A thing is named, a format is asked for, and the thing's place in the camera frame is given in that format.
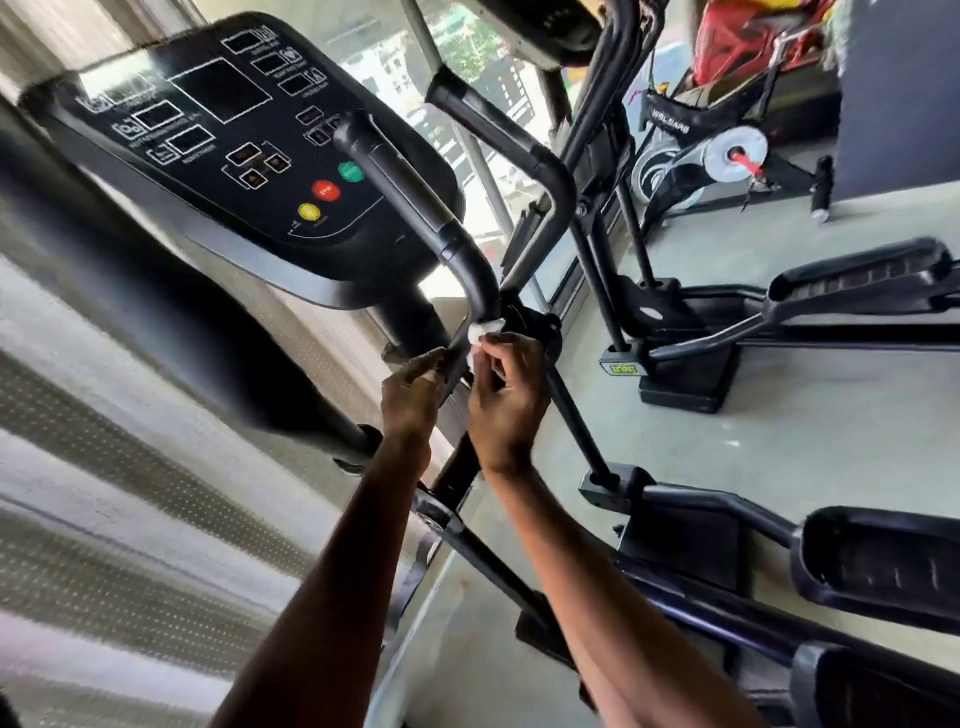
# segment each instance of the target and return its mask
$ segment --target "forearm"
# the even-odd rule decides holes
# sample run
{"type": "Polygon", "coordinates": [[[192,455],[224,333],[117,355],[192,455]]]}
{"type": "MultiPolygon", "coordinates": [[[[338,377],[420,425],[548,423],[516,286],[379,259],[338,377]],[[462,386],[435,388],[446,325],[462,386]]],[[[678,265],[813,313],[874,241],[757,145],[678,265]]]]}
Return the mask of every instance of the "forearm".
{"type": "Polygon", "coordinates": [[[407,444],[384,441],[212,726],[362,725],[418,472],[407,444]]]}
{"type": "Polygon", "coordinates": [[[494,474],[514,523],[609,724],[754,728],[753,706],[651,607],[552,497],[532,469],[494,474]]]}

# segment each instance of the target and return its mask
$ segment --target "striped curtain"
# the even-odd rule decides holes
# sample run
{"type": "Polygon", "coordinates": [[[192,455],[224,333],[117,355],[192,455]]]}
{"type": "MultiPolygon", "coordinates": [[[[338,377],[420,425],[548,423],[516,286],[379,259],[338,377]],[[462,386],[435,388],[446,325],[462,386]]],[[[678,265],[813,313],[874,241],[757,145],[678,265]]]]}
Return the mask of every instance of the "striped curtain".
{"type": "MultiPolygon", "coordinates": [[[[188,0],[0,0],[0,91],[185,30],[188,0]]],[[[388,343],[147,220],[359,422],[388,343]]],[[[298,587],[356,479],[205,409],[44,275],[0,200],[0,692],[24,726],[190,728],[298,587]]],[[[434,438],[434,471],[449,454],[434,438]]],[[[411,518],[393,625],[436,540],[411,518]]]]}

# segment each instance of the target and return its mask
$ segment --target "person's hand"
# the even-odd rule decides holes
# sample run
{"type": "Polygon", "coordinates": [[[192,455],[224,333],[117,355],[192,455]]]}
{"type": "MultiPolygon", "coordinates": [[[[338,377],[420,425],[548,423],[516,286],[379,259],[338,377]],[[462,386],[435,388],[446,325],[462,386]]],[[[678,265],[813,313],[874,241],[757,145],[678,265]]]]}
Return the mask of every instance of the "person's hand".
{"type": "Polygon", "coordinates": [[[444,352],[435,349],[414,357],[383,381],[384,443],[416,458],[418,476],[430,463],[430,433],[444,393],[444,378],[437,371],[444,352]]]}
{"type": "Polygon", "coordinates": [[[530,450],[550,404],[539,341],[488,333],[473,349],[468,432],[487,477],[532,467],[530,450]],[[505,382],[494,390],[494,373],[505,382]]]}

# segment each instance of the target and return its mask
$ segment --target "person's left hand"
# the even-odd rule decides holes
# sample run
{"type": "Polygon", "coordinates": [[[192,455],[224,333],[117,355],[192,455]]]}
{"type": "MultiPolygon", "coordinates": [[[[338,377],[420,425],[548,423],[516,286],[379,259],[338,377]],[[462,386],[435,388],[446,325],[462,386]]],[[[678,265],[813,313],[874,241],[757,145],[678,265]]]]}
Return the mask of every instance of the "person's left hand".
{"type": "Polygon", "coordinates": [[[409,450],[422,464],[430,462],[430,433],[437,423],[444,378],[437,367],[445,349],[414,357],[383,382],[383,438],[409,450]]]}

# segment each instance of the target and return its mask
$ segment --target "floor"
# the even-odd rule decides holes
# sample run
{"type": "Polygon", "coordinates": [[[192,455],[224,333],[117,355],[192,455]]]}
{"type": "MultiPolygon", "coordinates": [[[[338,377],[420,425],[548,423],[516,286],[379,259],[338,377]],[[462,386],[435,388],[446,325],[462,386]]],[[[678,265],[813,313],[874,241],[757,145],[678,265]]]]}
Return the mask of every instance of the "floor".
{"type": "MultiPolygon", "coordinates": [[[[660,275],[687,284],[765,284],[794,265],[918,234],[960,246],[960,208],[919,198],[838,215],[821,228],[808,219],[806,200],[687,216],[670,223],[652,258],[660,275]]],[[[636,277],[631,255],[621,270],[636,277]]],[[[960,470],[960,359],[949,353],[748,351],[724,409],[704,416],[642,404],[634,379],[598,368],[607,343],[588,299],[560,369],[610,460],[640,465],[666,482],[733,491],[793,520],[829,504],[960,518],[953,480],[960,470]]],[[[535,461],[564,506],[612,541],[622,519],[577,494],[586,463],[553,409],[535,461]]],[[[469,525],[529,577],[499,504],[477,495],[469,525]]],[[[598,725],[577,697],[575,676],[514,639],[516,607],[459,557],[443,568],[376,705],[382,709],[402,684],[402,697],[394,690],[392,699],[410,728],[598,725]]],[[[782,549],[764,548],[757,598],[960,671],[960,639],[814,607],[791,593],[786,578],[782,549]]],[[[389,724],[374,714],[372,724],[389,724]]]]}

